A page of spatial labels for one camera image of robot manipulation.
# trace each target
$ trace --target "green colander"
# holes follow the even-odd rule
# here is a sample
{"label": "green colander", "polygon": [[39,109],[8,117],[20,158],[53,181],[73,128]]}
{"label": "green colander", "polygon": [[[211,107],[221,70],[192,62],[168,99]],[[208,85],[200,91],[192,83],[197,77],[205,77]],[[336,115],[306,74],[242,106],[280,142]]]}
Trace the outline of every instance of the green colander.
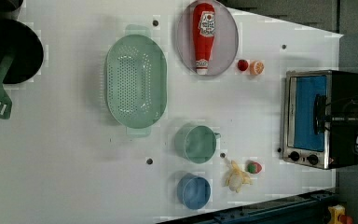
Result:
{"label": "green colander", "polygon": [[150,135],[150,126],[167,104],[167,62],[143,26],[129,25],[126,36],[109,50],[106,101],[115,119],[135,137]]}

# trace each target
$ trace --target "ketchup bottle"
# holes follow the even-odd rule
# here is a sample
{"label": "ketchup bottle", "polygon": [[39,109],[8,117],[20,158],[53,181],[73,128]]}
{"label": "ketchup bottle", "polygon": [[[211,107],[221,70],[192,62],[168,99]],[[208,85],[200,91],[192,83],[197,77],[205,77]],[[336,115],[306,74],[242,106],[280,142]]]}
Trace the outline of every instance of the ketchup bottle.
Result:
{"label": "ketchup bottle", "polygon": [[207,75],[208,63],[214,41],[214,8],[202,3],[193,12],[193,41],[196,52],[196,66],[199,75]]}

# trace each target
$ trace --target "toaster oven knob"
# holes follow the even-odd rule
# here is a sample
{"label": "toaster oven knob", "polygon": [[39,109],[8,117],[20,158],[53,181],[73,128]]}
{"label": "toaster oven knob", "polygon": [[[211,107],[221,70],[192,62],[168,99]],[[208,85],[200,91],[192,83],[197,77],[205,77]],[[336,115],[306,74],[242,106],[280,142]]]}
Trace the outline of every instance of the toaster oven knob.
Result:
{"label": "toaster oven knob", "polygon": [[310,164],[312,164],[312,165],[316,165],[316,164],[318,164],[319,159],[315,155],[310,155],[310,156],[307,157],[307,161],[309,161]]}
{"label": "toaster oven knob", "polygon": [[292,152],[290,153],[289,158],[292,159],[292,161],[298,161],[300,159],[300,154],[298,154],[298,152]]}

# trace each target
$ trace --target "blue screen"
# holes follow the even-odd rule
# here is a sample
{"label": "blue screen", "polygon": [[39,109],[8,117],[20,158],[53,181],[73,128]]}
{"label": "blue screen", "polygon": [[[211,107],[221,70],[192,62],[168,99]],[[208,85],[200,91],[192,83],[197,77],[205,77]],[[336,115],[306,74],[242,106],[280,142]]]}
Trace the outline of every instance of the blue screen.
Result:
{"label": "blue screen", "polygon": [[326,77],[298,77],[294,147],[324,151],[324,133],[313,130],[313,106],[317,94],[326,95]]}

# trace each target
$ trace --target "orange fruit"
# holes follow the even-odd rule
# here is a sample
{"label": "orange fruit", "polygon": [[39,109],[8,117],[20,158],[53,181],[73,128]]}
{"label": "orange fruit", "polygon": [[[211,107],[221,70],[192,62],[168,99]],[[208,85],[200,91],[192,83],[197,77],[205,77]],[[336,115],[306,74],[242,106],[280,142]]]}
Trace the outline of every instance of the orange fruit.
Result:
{"label": "orange fruit", "polygon": [[264,64],[260,61],[254,61],[251,63],[251,74],[260,75],[264,71]]}

